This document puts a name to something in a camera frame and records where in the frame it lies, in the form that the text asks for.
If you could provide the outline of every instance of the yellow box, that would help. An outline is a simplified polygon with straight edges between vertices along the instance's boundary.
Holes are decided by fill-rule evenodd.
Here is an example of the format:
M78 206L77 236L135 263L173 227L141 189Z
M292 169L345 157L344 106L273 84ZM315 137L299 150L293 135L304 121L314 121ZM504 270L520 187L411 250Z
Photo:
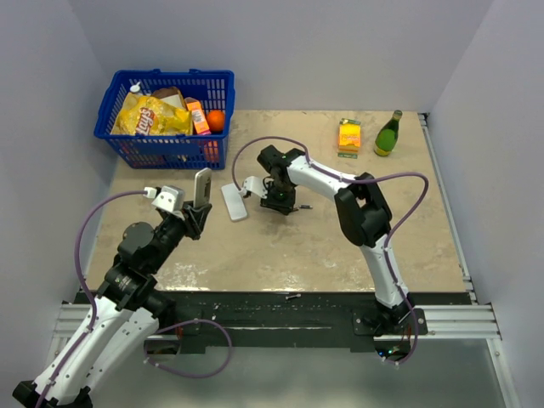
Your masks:
M343 118L338 131L338 151L358 153L360 136L360 122Z

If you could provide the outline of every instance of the juice box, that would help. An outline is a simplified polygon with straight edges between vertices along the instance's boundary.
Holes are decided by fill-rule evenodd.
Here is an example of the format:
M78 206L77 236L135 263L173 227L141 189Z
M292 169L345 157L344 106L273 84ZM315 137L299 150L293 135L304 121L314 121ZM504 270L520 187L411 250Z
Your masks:
M202 110L201 103L195 98L185 98L187 109L193 116L193 123L195 124L196 134L212 134L210 127L207 124L206 115Z
M342 118L338 130L338 152L351 154L359 153L360 149L360 122Z

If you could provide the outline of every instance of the cable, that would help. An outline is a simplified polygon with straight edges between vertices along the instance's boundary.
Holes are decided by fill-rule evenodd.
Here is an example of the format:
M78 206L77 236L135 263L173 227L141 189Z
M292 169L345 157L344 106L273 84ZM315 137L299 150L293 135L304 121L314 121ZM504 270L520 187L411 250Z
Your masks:
M181 370L178 370L176 368L172 368L172 367L169 367L167 365L157 363L155 360L153 360L147 354L147 345L145 345L144 346L144 355L145 355L146 361L149 362L150 364L152 364L156 368L160 368L161 370L167 371L167 372L169 372L171 374L175 374L175 375L180 376L180 377L209 378L209 377L215 376L216 374L219 374L229 364L230 358L232 357L232 340L231 340L231 338L229 336L229 333L219 323L217 323L217 322L215 322L213 320L205 320L205 319L187 320L187 321L184 321L182 323L178 323L176 325L169 326L169 327L166 327L164 329L161 329L161 330L157 331L156 334L169 332L169 331L171 331L171 330L173 330L175 328L182 327L182 326L187 326L187 325L194 325L196 323L205 323L205 324L208 324L208 325L216 326L224 334L225 338L227 339L227 344L229 345L229 349L228 349L228 352L227 352L227 358L224 360L222 365L220 365L215 370L210 371L210 372L208 372L206 374L193 374L191 372L181 371Z
M273 179L273 178L270 176L263 177L263 187L266 191L270 191L270 187L266 184L266 181L265 181L266 179Z
M404 291L400 287L399 279L397 278L396 274L394 273L393 265L391 264L391 259L389 258L388 249L389 249L389 242L391 241L391 238L393 237L394 233L416 211L416 209L422 203L423 198L425 198L425 195L427 194L427 191L428 191L428 178L424 174L417 173L417 172L403 172L403 173L389 174L388 176L383 176L383 177L378 177L378 178L370 178L370 179L366 179L366 180L355 180L355 179L351 179L351 178L344 178L342 175L338 175L338 174L329 172L328 170L326 170L326 169L318 166L317 164L315 164L311 160L311 158L309 156L308 147L306 147L305 144L303 144L303 143L301 143L301 142L299 142L297 140L294 140L294 139L284 138L282 136L264 136L262 138L256 138L256 139L254 139L254 140L252 140L250 142L247 142L246 144L244 144L240 148L240 150L238 150L238 152L235 155L234 161L232 163L232 181L234 182L234 184L235 184L235 186L236 186L236 188L238 190L241 190L240 185L236 181L236 176L235 176L235 166L236 166L236 161L238 160L238 157L240 156L241 152L244 151L249 145L260 142L262 140L268 140L268 139L283 140L285 142L290 142L290 143L293 143L293 144L295 144L297 146L302 147L304 149L304 155L306 157L306 162L313 169L315 169L318 172L321 172L321 173L323 173L323 174L325 174L325 175L327 175L329 177L333 177L335 179L338 179L340 182L351 183L351 184L376 184L376 183L380 183L382 181L388 181L388 180L391 180L391 179L398 179L398 178L401 178L401 177L418 177L421 180L423 180L422 193L420 194L419 198L416 200L416 203L410 208L410 210L408 210L408 212L406 212L406 214L391 229L391 231L389 231L389 234L388 234L387 238L385 239L385 242L383 243L383 249L384 249L384 254L385 254L385 262L386 262L386 264L388 266L389 273L391 274L391 277L393 279L394 284L397 286L397 289L399 290L399 294L402 297L403 302L406 304L407 308L410 310L410 315L411 315L411 318L413 320L413 327L414 327L414 333L413 333L414 334L414 344L413 344L413 347L411 347L410 352L406 355L406 357L404 357L402 360L394 362L394 364L396 364L396 365L404 364L406 361L408 361L410 359L410 357L416 351L417 338L419 336L419 328L417 326L418 323L417 323L416 311L414 310L413 306L411 305L410 301L408 300L408 297L405 295Z
M64 357L60 360L59 364L55 367L53 373L51 374L51 377L49 378L49 383L43 388L42 393L40 394L40 397L37 400L37 403L35 405L35 408L40 408L43 401L45 400L45 397L47 396L49 390L51 389L52 385L54 384L55 378L59 375L60 370L62 370L62 367L66 364L66 361L74 354L76 349L83 343L83 340L85 340L85 337L93 330L94 322L96 321L96 315L97 315L97 306L96 302L94 301L93 294L91 293L90 289L87 286L87 282L85 281L85 276L83 275L82 271L82 264L80 259L80 248L82 245L82 238L83 238L83 231L85 230L85 227L87 227L88 222L93 217L93 215L104 205L106 205L110 201L114 201L117 198L121 198L124 196L136 196L136 195L144 195L146 194L145 191L127 191L124 193L119 193L112 195L111 197L106 198L105 200L99 202L96 206L91 209L91 211L87 214L87 217L85 217L82 226L77 231L76 236L76 245L74 246L74 264L76 265L76 275L77 279L79 280L79 284L83 289L83 292L85 293L85 296L87 296L88 301L91 303L91 309L93 310L93 313L91 315L91 320L87 326L87 330L84 331L81 336L71 345L71 347L68 349Z

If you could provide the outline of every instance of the orange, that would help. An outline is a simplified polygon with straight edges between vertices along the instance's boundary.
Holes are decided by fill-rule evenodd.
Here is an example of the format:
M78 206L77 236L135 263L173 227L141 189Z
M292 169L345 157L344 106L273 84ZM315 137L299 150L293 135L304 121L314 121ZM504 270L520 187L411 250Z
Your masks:
M219 163L219 148L218 142L215 140L213 142L207 142L206 147L204 147L204 156L208 162Z
M224 113L222 110L210 110L207 114L207 124L210 130L214 133L223 132L224 128Z

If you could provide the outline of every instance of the white wall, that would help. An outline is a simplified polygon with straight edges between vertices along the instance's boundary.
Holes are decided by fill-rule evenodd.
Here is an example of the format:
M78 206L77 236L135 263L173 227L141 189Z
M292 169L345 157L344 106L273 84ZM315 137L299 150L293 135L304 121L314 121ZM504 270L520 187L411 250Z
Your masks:
M70 0L106 73L231 69L237 109L428 111L491 0Z
M479 300L492 301L524 407L541 407L542 0L495 0L430 115Z
M16 384L43 369L60 302L74 296L73 241L106 194L114 156L93 136L108 78L68 2L3 2L0 37L0 406L9 408L20 406Z

